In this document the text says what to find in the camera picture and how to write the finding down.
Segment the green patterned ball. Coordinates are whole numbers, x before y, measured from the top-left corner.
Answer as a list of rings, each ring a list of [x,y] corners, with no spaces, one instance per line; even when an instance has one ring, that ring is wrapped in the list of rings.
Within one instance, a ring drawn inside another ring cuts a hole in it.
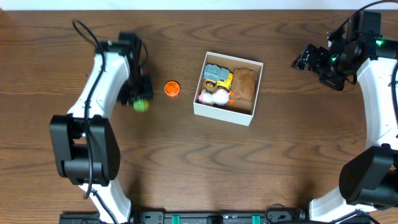
[[[133,109],[137,112],[145,112],[149,109],[149,100],[136,100],[133,102]]]

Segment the brown plush toy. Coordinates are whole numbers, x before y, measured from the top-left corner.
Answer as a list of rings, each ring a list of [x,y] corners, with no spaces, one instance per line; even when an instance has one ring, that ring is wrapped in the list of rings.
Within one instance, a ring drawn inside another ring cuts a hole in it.
[[[257,74],[248,68],[237,68],[233,73],[233,98],[235,100],[249,101],[254,100],[256,89]]]

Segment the yellow grey toy truck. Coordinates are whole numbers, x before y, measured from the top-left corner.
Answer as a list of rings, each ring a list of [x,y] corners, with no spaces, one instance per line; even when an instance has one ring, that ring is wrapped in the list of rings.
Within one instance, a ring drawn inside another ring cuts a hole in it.
[[[203,73],[205,85],[230,91],[233,85],[233,74],[226,68],[215,64],[205,65]]]

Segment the white pink duck toy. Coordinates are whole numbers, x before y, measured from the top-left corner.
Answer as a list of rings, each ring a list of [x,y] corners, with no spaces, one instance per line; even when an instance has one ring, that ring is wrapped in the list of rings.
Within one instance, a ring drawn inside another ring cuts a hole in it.
[[[217,89],[214,93],[210,93],[206,90],[203,90],[198,98],[197,102],[203,104],[203,105],[219,105],[219,106],[225,106],[228,103],[234,104],[235,100],[231,99],[231,96],[234,95],[232,91],[228,91],[225,89]]]

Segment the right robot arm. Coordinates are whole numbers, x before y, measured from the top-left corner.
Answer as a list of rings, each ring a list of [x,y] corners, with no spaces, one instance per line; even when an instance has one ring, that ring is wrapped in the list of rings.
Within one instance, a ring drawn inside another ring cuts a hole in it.
[[[336,91],[358,84],[366,115],[365,150],[343,166],[336,188],[310,202],[309,219],[343,223],[360,213],[396,208],[397,41],[357,35],[330,42],[328,49],[308,44],[292,67],[309,69]]]

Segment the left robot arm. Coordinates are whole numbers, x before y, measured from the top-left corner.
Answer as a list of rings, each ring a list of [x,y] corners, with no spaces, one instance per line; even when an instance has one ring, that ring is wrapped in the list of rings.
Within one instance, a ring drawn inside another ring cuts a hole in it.
[[[95,48],[91,75],[75,104],[50,121],[50,137],[60,177],[84,190],[96,213],[64,213],[60,223],[137,223],[132,202],[118,180],[119,146],[110,119],[116,103],[146,111],[153,99],[145,43],[133,32]]]

